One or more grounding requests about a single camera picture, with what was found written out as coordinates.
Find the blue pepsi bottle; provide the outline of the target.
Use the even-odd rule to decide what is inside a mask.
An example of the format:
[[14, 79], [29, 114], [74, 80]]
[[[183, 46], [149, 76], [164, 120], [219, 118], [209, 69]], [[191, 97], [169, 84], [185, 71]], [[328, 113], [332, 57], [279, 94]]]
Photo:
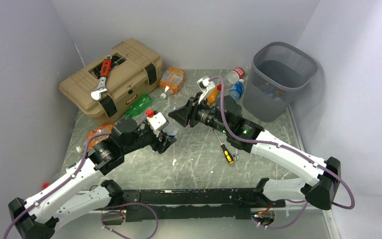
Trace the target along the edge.
[[163, 125], [161, 132], [170, 138], [175, 138], [178, 134], [178, 128], [174, 123], [166, 123]]

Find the orange juice bottle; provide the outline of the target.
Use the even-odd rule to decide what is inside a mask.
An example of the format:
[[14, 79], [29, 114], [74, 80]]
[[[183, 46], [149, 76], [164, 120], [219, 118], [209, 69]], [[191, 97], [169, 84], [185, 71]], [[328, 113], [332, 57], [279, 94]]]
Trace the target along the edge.
[[209, 96], [207, 97], [208, 106], [212, 106], [215, 103], [218, 93], [219, 93], [218, 87], [215, 87], [213, 91], [209, 94]]

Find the large orange label bottle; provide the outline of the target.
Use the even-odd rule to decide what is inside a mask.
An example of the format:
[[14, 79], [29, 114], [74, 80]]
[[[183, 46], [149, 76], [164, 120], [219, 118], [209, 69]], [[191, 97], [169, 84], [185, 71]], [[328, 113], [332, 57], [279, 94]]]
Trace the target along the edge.
[[176, 67], [169, 67], [162, 75], [159, 86], [162, 90], [161, 99], [166, 99], [169, 95], [177, 94], [184, 84], [185, 72]]

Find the blue label water bottle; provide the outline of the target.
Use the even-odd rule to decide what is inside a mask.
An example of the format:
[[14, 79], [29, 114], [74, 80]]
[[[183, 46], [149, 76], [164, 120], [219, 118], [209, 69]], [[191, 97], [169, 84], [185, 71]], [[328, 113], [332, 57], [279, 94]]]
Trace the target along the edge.
[[238, 102], [244, 92], [244, 80], [239, 79], [229, 90], [229, 95]]

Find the clear bottle blue label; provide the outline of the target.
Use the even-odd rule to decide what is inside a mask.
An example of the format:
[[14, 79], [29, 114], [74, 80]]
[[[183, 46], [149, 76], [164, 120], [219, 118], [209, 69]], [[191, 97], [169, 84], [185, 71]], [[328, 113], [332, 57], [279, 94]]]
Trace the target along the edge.
[[287, 94], [283, 89], [280, 89], [269, 82], [265, 82], [262, 85], [262, 92], [276, 101], [284, 102], [287, 97]]

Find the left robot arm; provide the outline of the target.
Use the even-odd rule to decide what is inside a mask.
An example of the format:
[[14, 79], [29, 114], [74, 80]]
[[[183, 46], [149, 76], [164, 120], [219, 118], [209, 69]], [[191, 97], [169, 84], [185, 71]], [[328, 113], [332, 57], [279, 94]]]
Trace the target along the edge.
[[157, 113], [140, 123], [124, 119], [111, 133], [98, 134], [102, 140], [92, 149], [86, 148], [66, 174], [41, 192], [9, 203], [12, 222], [3, 237], [16, 228], [23, 239], [50, 239], [62, 226], [90, 211], [121, 207], [124, 192], [113, 180], [103, 181], [88, 193], [79, 192], [121, 165], [129, 153], [147, 146], [164, 153], [175, 142], [164, 132], [168, 124], [168, 119]]

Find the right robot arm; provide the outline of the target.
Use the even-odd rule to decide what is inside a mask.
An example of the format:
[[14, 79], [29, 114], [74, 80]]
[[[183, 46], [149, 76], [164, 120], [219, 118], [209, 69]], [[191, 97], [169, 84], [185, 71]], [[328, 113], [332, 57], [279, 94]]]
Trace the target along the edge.
[[222, 110], [220, 99], [209, 107], [200, 104], [198, 96], [191, 97], [168, 116], [183, 127], [202, 123], [224, 133], [233, 147], [269, 159], [297, 175], [295, 179], [261, 179], [254, 193], [257, 205], [265, 207], [272, 201], [294, 199], [330, 210], [340, 185], [340, 160], [316, 157], [283, 142], [261, 125], [242, 117], [242, 107], [230, 96], [223, 99]]

